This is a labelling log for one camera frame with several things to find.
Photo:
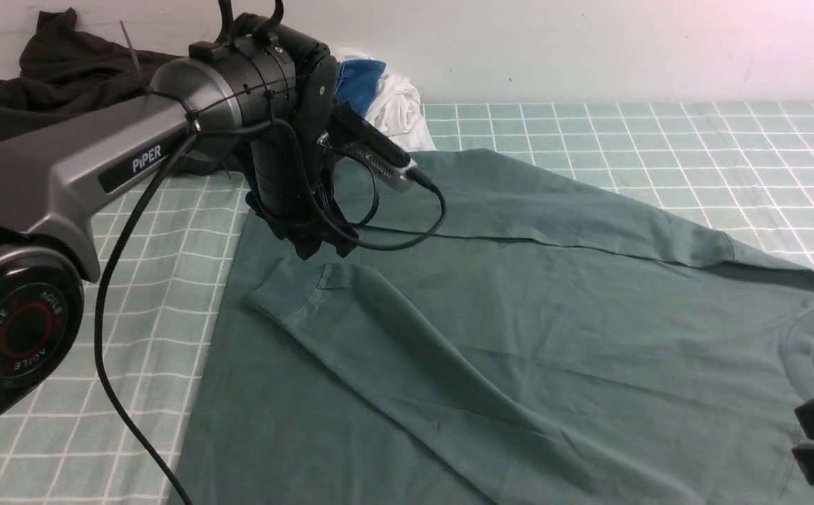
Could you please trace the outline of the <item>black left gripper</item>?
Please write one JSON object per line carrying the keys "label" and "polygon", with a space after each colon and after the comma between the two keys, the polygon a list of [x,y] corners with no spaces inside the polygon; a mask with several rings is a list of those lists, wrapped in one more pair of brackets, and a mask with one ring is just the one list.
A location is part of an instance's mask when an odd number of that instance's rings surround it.
{"label": "black left gripper", "polygon": [[321,243],[333,243],[340,258],[350,255],[360,240],[335,201],[336,156],[316,142],[302,144],[284,119],[262,127],[249,143],[254,167],[246,177],[248,205],[278,239],[293,243],[302,261],[316,255]]}

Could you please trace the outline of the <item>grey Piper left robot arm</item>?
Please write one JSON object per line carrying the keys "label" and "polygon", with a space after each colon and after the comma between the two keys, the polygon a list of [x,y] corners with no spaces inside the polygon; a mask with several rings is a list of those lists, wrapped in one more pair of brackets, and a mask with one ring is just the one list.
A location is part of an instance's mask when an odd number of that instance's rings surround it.
{"label": "grey Piper left robot arm", "polygon": [[324,243],[352,250],[331,173],[365,145],[366,122],[335,94],[326,44],[272,16],[234,19],[157,67],[137,97],[0,141],[0,416],[53,373],[84,313],[84,282],[102,281],[91,220],[152,176],[131,215],[189,157],[246,157],[249,203],[302,258]]}

